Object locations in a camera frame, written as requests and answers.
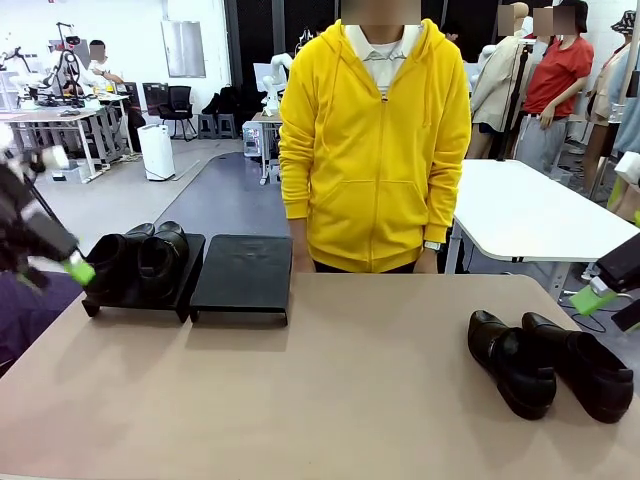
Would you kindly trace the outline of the person's right hand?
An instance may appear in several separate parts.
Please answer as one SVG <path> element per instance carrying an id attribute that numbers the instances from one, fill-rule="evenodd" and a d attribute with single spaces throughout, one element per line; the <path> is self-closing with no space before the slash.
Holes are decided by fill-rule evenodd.
<path id="1" fill-rule="evenodd" d="M 289 221 L 292 237 L 293 270 L 296 273 L 313 273 L 315 264 L 309 253 L 307 240 L 307 221 L 294 219 Z"/>

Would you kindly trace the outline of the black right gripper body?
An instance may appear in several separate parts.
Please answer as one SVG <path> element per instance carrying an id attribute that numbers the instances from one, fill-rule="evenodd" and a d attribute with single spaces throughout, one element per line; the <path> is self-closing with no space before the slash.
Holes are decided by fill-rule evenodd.
<path id="1" fill-rule="evenodd" d="M 636 234 L 601 257 L 596 266 L 599 269 L 599 278 L 613 291 L 624 293 L 637 289 L 640 272 L 640 234 Z"/>

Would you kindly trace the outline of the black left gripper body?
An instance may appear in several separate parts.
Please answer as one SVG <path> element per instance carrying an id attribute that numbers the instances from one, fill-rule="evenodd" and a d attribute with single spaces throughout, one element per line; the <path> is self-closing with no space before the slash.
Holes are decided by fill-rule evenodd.
<path id="1" fill-rule="evenodd" d="M 35 180 L 54 159 L 1 161 L 1 270 L 35 274 L 31 257 L 59 264 L 67 273 L 81 271 L 78 240 L 53 213 Z"/>

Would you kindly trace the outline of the person's left hand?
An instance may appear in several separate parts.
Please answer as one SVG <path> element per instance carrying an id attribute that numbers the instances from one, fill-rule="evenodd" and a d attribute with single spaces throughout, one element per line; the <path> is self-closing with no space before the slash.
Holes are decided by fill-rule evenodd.
<path id="1" fill-rule="evenodd" d="M 438 252 L 425 248 L 414 265 L 414 272 L 417 274 L 438 274 Z"/>

